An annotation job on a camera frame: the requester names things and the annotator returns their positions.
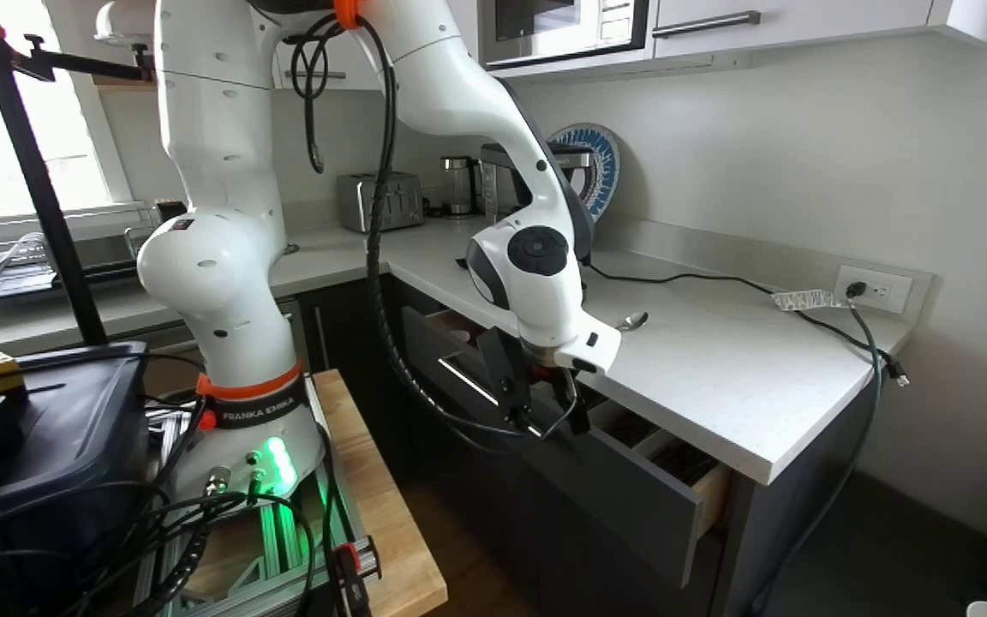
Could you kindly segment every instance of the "wooden table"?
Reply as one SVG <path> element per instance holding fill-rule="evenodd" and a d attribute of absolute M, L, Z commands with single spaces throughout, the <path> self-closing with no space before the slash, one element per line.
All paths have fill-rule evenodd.
<path fill-rule="evenodd" d="M 449 600 L 449 585 L 418 532 L 411 507 L 394 488 L 394 478 L 386 474 L 386 462 L 371 438 L 347 382 L 336 369 L 324 369 L 315 372 L 313 383 L 328 430 L 332 468 L 347 495 L 347 507 L 381 551 L 381 578 L 366 578 L 371 612 L 418 617 L 442 607 Z M 245 519 L 228 519 L 227 524 L 212 528 L 206 558 L 186 588 L 198 600 L 221 600 L 259 547 L 258 524 L 245 524 Z"/>
<path fill-rule="evenodd" d="M 382 578 L 366 582 L 374 617 L 427 612 L 449 600 L 449 585 L 399 499 L 386 462 L 371 438 L 347 382 L 336 369 L 315 372 L 328 425 L 332 459 L 362 532 L 377 542 Z"/>

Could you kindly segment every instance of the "window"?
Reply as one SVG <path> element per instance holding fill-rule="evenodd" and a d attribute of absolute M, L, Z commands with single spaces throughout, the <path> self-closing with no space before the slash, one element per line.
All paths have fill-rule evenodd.
<path fill-rule="evenodd" d="M 32 48 L 23 35 L 40 35 L 45 48 L 59 48 L 46 6 L 61 4 L 0 0 L 0 24 L 16 52 Z M 16 75 L 16 84 L 61 208 L 125 206 L 131 187 L 93 78 L 54 71 L 54 81 Z M 2 119 L 0 215 L 33 215 Z"/>

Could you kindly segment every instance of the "black box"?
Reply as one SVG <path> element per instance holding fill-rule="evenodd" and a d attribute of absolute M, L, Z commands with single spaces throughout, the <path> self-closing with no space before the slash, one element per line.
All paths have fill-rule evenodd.
<path fill-rule="evenodd" d="M 142 344 L 23 360 L 23 443 L 0 462 L 0 569 L 59 607 L 136 519 L 148 489 Z"/>

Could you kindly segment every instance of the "microwave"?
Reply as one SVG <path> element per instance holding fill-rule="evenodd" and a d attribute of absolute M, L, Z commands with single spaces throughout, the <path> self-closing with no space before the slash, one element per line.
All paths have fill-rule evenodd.
<path fill-rule="evenodd" d="M 486 67 L 643 48 L 647 0 L 495 0 Z"/>

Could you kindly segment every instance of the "open drawer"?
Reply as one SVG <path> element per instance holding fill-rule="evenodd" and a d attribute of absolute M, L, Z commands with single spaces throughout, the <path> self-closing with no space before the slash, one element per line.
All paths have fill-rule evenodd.
<path fill-rule="evenodd" d="M 454 414 L 501 417 L 481 395 L 477 326 L 434 305 L 403 305 L 399 326 L 409 364 Z M 586 436 L 563 430 L 521 447 L 521 459 L 657 577 L 686 585 L 698 538 L 723 515 L 728 468 L 593 392 L 581 392 L 581 410 Z"/>

